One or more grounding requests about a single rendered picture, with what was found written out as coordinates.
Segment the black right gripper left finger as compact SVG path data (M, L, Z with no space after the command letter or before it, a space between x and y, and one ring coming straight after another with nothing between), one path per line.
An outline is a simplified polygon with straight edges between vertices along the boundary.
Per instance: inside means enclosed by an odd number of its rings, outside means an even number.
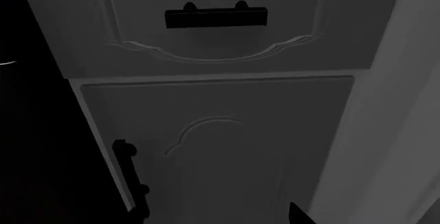
M144 221L150 216L148 207L133 207L128 211L128 224L144 224Z

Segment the white cabinet frame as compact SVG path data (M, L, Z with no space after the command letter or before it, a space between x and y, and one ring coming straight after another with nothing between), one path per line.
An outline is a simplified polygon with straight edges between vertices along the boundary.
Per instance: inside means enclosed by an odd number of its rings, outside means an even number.
M359 73L344 124L330 153L330 164L324 168L324 178L312 202L312 212L318 219L341 222L353 217L378 191L373 182L378 180L378 172L385 170L384 162L395 150L410 111L435 67L440 67L440 0L396 0L368 69L72 80Z

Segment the black appliance front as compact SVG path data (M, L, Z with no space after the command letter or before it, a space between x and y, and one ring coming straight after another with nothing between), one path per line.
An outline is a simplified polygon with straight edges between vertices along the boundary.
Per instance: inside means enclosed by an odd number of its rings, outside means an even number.
M28 0L0 0L0 224L131 224Z

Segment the white cabinet door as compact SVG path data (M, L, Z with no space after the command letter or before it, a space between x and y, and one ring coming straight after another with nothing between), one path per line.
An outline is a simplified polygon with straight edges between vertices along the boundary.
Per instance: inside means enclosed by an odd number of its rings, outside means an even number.
M289 224L307 211L352 76L101 83L80 88L112 165L134 145L144 224Z

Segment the white drawer front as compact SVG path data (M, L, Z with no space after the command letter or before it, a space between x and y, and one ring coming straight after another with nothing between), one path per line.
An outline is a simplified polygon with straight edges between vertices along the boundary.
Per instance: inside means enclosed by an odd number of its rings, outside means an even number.
M368 69L396 0L28 0L67 79ZM165 12L264 7L266 25L168 29Z

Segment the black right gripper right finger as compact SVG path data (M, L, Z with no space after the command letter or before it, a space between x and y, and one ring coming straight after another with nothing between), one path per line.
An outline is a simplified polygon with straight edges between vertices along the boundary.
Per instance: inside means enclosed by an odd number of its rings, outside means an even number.
M289 203L289 224L316 224L307 213L303 212L295 203Z

